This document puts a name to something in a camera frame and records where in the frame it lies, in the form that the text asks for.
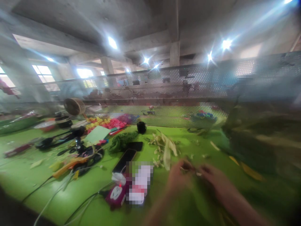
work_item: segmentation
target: green table surface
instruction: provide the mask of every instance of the green table surface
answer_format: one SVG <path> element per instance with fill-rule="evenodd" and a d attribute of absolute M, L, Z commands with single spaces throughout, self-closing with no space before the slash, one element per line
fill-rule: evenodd
<path fill-rule="evenodd" d="M 136 126 L 130 126 L 126 132 L 135 131 Z M 187 132 L 184 128 L 167 128 L 148 126 L 144 135 L 138 135 L 134 141 L 143 141 L 143 149 L 138 152 L 134 161 L 152 161 L 156 159 L 155 146 L 148 145 L 144 138 L 152 138 L 152 133 L 159 129 L 174 141 L 180 141 L 178 148 L 179 157 L 172 156 L 172 162 L 176 162 L 186 154 L 193 157 L 193 164 L 212 164 L 229 177 L 239 191 L 246 197 L 251 205 L 275 225 L 285 225 L 287 216 L 290 215 L 298 194 L 297 190 L 279 177 L 263 175 L 264 182 L 254 180 L 245 174 L 225 153 L 217 151 L 211 144 L 225 146 L 220 131 L 212 133 L 204 139 L 196 134 Z M 0 137 L 1 152 L 8 151 L 13 145 L 21 145 L 36 137 L 51 137 L 62 133 L 62 130 L 43 133 L 41 130 L 28 129 Z M 52 170 L 49 168 L 61 157 L 56 154 L 64 148 L 58 148 L 48 152 L 42 152 L 35 148 L 10 158 L 0 158 L 0 184 L 5 192 L 22 200 L 31 191 L 42 184 Z M 204 159 L 202 155 L 208 154 L 210 158 Z M 69 183 L 65 191 L 60 191 L 54 197 L 43 216 L 57 225 L 63 225 L 75 209 L 90 195 L 111 181 L 112 169 L 117 164 L 122 153 L 110 156 L 105 153 L 104 158 L 97 163 L 87 174 L 78 180 Z M 43 163 L 30 169 L 32 163 L 43 159 Z M 72 225 L 139 225 L 152 204 L 163 192 L 168 177 L 168 171 L 164 168 L 155 168 L 153 180 L 143 207 L 129 207 L 123 205 L 120 209 L 110 211 L 109 205 L 103 198 L 97 196 L 90 203 L 84 214 Z M 25 205 L 33 211 L 40 213 L 54 192 L 62 184 L 63 178 L 50 180 L 25 202 Z M 219 207 L 214 201 L 213 194 L 208 187 L 200 181 L 194 181 L 193 185 L 174 201 L 168 215 L 168 225 L 222 225 L 219 217 Z"/>

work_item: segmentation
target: black smartphone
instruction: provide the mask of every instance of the black smartphone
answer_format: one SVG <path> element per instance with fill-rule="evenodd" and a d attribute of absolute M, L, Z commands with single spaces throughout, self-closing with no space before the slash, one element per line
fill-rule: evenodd
<path fill-rule="evenodd" d="M 132 161 L 132 159 L 135 157 L 136 153 L 137 153 L 136 150 L 127 149 L 112 172 L 113 173 L 123 173 L 125 171 L 127 163 Z"/>
<path fill-rule="evenodd" d="M 143 142 L 130 142 L 126 145 L 125 149 L 123 150 L 124 152 L 128 149 L 133 149 L 136 151 L 141 151 L 143 146 Z"/>

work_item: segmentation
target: person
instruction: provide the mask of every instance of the person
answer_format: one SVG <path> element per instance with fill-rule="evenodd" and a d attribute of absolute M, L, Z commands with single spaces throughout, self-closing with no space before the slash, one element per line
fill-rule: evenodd
<path fill-rule="evenodd" d="M 196 172 L 201 173 L 201 177 L 207 180 L 214 188 L 217 200 L 234 217 L 241 226 L 266 226 L 268 222 L 262 218 L 239 193 L 227 176 L 219 169 L 211 165 L 202 165 L 195 169 L 189 162 L 180 160 L 173 165 L 163 196 L 152 206 L 150 212 L 144 220 L 144 226 L 163 224 L 167 210 L 172 206 L 175 196 L 187 187 Z"/>

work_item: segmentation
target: green fabric bundle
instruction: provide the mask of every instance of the green fabric bundle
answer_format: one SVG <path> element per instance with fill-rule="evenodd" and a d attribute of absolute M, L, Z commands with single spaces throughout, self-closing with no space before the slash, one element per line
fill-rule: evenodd
<path fill-rule="evenodd" d="M 113 137 L 111 145 L 107 148 L 107 151 L 109 152 L 109 154 L 119 152 L 137 136 L 137 131 L 117 134 L 115 137 Z"/>

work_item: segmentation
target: metal mesh partition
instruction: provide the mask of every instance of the metal mesh partition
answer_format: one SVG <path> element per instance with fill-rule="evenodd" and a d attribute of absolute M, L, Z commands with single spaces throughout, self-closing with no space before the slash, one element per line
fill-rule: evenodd
<path fill-rule="evenodd" d="M 208 127 L 216 118 L 226 117 L 237 99 L 252 112 L 296 109 L 300 85 L 301 52 L 292 52 L 36 86 L 46 86 L 51 104 L 58 107 L 66 98 L 82 99 L 88 115 L 125 114 L 149 125 Z"/>

